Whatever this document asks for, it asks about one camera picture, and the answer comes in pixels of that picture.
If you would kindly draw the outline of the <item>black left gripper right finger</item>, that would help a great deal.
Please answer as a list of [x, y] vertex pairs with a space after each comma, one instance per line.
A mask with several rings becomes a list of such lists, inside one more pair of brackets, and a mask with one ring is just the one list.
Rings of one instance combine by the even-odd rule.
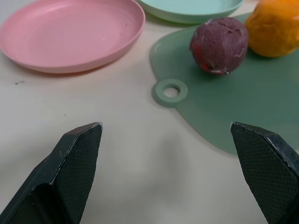
[[248, 184], [270, 224], [299, 222], [299, 155], [278, 134], [231, 123], [233, 141]]

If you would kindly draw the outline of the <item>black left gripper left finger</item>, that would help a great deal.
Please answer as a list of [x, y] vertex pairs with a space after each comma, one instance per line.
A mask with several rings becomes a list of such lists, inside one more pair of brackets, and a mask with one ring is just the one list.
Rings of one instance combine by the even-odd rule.
[[0, 215], [2, 224], [78, 224], [96, 172], [100, 122], [65, 133]]

